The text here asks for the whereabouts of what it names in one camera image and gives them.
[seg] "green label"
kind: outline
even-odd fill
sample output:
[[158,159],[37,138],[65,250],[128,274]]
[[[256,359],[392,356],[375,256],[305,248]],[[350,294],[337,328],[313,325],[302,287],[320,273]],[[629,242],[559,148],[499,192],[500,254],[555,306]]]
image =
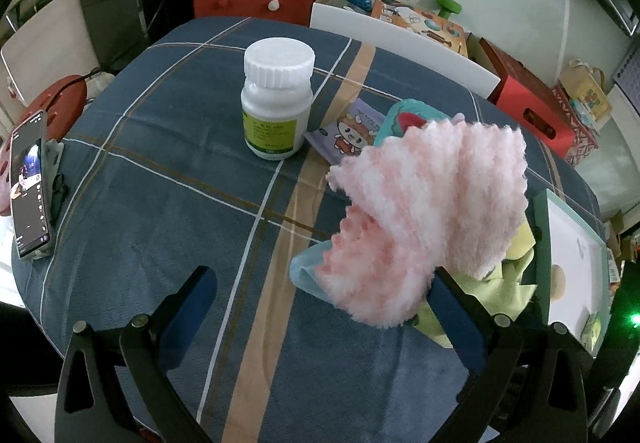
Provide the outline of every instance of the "green label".
[[244,137],[255,150],[266,154],[284,154],[293,150],[296,122],[263,122],[242,110]]

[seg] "colorful box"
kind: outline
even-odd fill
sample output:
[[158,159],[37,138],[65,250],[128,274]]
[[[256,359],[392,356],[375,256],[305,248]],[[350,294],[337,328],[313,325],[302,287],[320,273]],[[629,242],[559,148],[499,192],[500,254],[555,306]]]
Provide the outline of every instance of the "colorful box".
[[400,28],[411,30],[416,35],[430,38],[437,43],[468,57],[465,30],[435,12],[396,0],[375,0],[371,17],[390,22]]
[[569,97],[564,92],[564,89],[562,89],[561,84],[552,87],[551,92],[558,100],[558,103],[560,103],[564,114],[569,118],[572,129],[575,131],[574,143],[569,147],[564,159],[571,165],[576,166],[590,155],[593,150],[598,148],[598,142],[596,141],[593,131],[585,126],[580,121],[580,118],[578,118],[578,115],[576,115],[574,109],[569,103]]

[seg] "paper gift bag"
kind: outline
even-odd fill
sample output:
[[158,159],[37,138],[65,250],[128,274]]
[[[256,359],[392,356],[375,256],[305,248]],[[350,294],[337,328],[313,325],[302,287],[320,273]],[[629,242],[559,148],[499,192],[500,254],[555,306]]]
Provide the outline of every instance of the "paper gift bag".
[[582,102],[591,111],[594,121],[604,118],[611,110],[611,104],[604,94],[604,73],[600,68],[590,67],[586,62],[574,59],[562,70],[559,79],[566,94]]

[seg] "table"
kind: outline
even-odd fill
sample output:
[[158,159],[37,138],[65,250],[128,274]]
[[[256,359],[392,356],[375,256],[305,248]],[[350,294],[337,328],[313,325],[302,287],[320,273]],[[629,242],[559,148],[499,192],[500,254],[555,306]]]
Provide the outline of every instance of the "table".
[[[64,352],[75,321],[104,329],[151,313],[206,264],[218,274],[218,297],[169,377],[213,441],[428,441],[466,378],[455,353],[413,328],[355,323],[289,281],[290,257],[336,232],[347,201],[326,187],[328,165],[308,146],[267,162],[244,143],[242,55],[268,36],[316,52],[311,129],[356,97],[383,113],[411,97],[450,116],[516,126],[456,83],[343,36],[194,20],[122,71],[67,135],[60,170],[70,198],[56,254],[21,262],[14,253],[18,289]],[[527,196],[550,188],[603,236],[588,186],[523,134]],[[150,423],[130,377],[121,380],[134,415]]]

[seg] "cardboard box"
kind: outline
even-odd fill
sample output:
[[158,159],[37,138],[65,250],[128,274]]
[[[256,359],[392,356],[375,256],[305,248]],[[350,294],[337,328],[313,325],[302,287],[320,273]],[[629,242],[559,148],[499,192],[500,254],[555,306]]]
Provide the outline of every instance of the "cardboard box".
[[606,223],[604,223],[605,235],[607,237],[607,246],[613,252],[616,262],[622,257],[620,248],[620,233],[625,229],[624,216],[622,211],[613,214]]
[[367,15],[367,13],[362,8],[350,3],[347,0],[316,0],[316,3],[326,4],[327,6],[334,6],[335,8],[342,8],[343,10],[357,12],[358,14],[363,14],[364,16]]
[[584,160],[591,152],[598,148],[598,142],[595,134],[587,126],[585,126],[578,118],[574,109],[569,103],[569,97],[565,94],[560,84],[551,88],[551,92],[558,100],[562,111],[569,118],[572,130],[575,132],[575,139],[571,147],[566,153],[564,159],[571,165],[576,166]]
[[471,58],[500,77],[489,101],[564,158],[574,144],[575,131],[551,89],[486,39],[470,35],[467,44]]
[[625,237],[624,239],[620,239],[620,258],[623,261],[632,261],[636,260],[634,253],[634,245],[631,242],[630,237]]
[[421,37],[430,38],[450,50],[468,57],[465,31],[459,24],[396,0],[375,0],[371,17],[410,30]]

